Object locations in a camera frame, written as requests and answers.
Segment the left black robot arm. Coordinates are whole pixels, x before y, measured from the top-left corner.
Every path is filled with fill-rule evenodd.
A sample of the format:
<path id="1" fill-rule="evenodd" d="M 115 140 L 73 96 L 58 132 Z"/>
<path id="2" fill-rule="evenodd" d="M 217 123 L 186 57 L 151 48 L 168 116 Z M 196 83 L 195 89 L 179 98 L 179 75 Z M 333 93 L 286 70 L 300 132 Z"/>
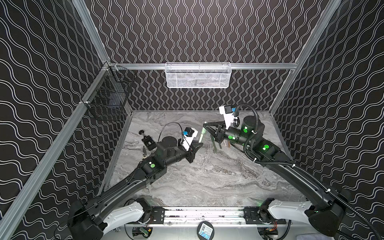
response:
<path id="1" fill-rule="evenodd" d="M 190 148 L 185 150 L 176 138 L 163 138 L 157 143 L 156 151 L 142 160 L 125 179 L 91 200 L 72 203 L 67 221 L 72 238 L 100 240 L 124 224 L 148 223 L 152 207 L 146 200 L 141 198 L 127 206 L 123 204 L 161 178 L 168 166 L 183 159 L 192 163 L 202 146 L 203 143 L 192 141 Z"/>

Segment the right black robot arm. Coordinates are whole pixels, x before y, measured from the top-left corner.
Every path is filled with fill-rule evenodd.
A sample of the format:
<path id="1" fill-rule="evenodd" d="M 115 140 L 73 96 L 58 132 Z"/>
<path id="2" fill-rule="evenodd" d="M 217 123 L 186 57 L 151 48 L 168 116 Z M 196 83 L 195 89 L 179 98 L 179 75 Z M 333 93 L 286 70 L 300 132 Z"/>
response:
<path id="1" fill-rule="evenodd" d="M 242 106 L 250 109 L 252 114 L 240 119 L 239 111 Z M 263 137 L 265 125 L 252 106 L 225 105 L 219 108 L 219 112 L 224 117 L 223 121 L 203 124 L 213 142 L 220 144 L 228 141 L 253 163 L 281 176 L 307 199 L 300 203 L 284 202 L 275 198 L 266 199 L 259 207 L 259 218 L 262 222 L 296 221 L 311 225 L 317 232 L 328 237 L 339 235 L 352 239 L 340 230 L 346 212 L 351 211 L 373 232 L 377 240 L 382 239 L 374 225 L 350 205 L 350 193 L 346 189 L 338 191 L 325 185 L 296 165 L 276 144 Z"/>

